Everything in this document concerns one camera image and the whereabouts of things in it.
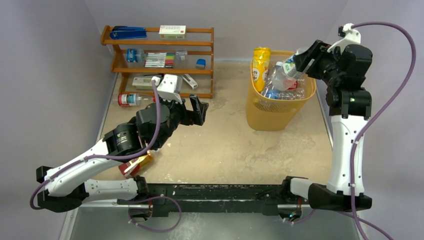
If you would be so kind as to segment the clear bottle red label red cap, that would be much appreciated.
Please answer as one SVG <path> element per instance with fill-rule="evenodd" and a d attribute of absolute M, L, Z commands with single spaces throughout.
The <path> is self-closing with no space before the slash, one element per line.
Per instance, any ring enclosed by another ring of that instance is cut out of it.
<path fill-rule="evenodd" d="M 291 87 L 288 88 L 288 90 L 295 90 L 298 87 L 298 81 L 296 80 Z"/>

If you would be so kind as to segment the yellow plastic bottle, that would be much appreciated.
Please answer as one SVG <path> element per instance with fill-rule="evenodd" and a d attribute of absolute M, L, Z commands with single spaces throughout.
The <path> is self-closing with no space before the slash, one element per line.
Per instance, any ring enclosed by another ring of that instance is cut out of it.
<path fill-rule="evenodd" d="M 255 90 L 261 92 L 265 86 L 268 74 L 271 49 L 268 47 L 257 47 L 253 51 L 251 60 L 251 76 Z"/>

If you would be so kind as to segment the yellow mesh waste bin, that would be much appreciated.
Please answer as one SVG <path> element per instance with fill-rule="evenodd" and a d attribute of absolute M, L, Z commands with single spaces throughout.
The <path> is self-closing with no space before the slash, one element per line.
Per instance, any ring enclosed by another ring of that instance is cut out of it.
<path fill-rule="evenodd" d="M 278 61 L 284 61 L 293 54 L 290 51 L 271 50 L 268 71 L 271 71 Z M 264 97 L 254 87 L 250 64 L 250 80 L 245 112 L 248 125 L 257 131 L 273 132 L 283 130 L 305 103 L 315 95 L 317 89 L 316 80 L 304 75 L 298 81 L 297 87 L 304 88 L 304 99 L 278 100 Z"/>

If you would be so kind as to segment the clear bottle blue white label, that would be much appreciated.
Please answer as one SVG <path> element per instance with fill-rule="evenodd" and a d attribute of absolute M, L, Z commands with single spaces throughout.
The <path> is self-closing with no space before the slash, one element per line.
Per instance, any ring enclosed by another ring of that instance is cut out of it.
<path fill-rule="evenodd" d="M 270 83 L 280 91 L 288 90 L 295 81 L 298 81 L 305 73 L 296 70 L 294 57 L 304 52 L 305 48 L 299 48 L 292 56 L 276 63 L 277 69 L 274 70 L 270 77 Z"/>

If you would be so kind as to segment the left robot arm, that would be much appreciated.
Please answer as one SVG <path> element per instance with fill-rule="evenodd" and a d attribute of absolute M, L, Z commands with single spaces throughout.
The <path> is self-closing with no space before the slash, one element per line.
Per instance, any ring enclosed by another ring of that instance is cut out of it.
<path fill-rule="evenodd" d="M 184 102 L 157 98 L 82 155 L 59 167 L 40 166 L 36 170 L 39 187 L 30 198 L 30 207 L 62 213 L 99 200 L 146 203 L 149 190 L 143 177 L 95 180 L 94 176 L 160 149 L 180 125 L 203 125 L 209 104 L 201 102 L 195 94 L 189 100 L 190 110 Z"/>

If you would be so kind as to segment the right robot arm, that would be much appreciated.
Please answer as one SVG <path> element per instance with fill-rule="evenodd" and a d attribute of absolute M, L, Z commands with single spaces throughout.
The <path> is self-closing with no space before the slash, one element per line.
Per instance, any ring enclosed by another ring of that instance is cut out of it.
<path fill-rule="evenodd" d="M 304 177 L 287 176 L 280 196 L 288 204 L 299 198 L 313 209 L 352 212 L 368 210 L 362 180 L 364 130 L 372 111 L 372 96 L 363 87 L 372 64 L 370 49 L 357 43 L 331 48 L 316 40 L 294 57 L 297 71 L 326 84 L 326 103 L 333 130 L 332 164 L 327 184 Z"/>

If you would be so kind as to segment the amber bottle red gold label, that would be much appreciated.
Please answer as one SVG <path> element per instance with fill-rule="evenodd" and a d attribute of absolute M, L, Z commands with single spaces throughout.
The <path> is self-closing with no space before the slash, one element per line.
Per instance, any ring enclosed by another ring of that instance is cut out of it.
<path fill-rule="evenodd" d="M 152 156 L 152 152 L 148 150 L 145 155 L 131 159 L 127 163 L 119 165 L 118 169 L 126 179 L 130 179 L 135 177 L 142 168 L 146 167 L 153 161 L 154 157 Z"/>

